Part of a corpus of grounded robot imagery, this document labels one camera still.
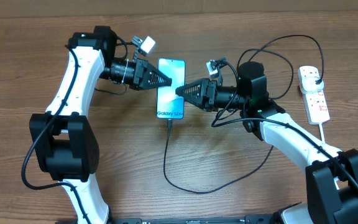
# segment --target white power strip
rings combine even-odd
[[[322,124],[329,120],[327,102],[323,91],[324,82],[319,85],[316,84],[315,80],[319,79],[319,73],[318,69],[313,66],[300,67],[298,78],[309,124],[319,125],[321,140],[324,142]]]

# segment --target phone screen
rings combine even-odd
[[[157,118],[182,119],[185,112],[185,100],[176,95],[175,90],[185,84],[185,61],[160,58],[158,69],[172,79],[171,86],[157,88]]]

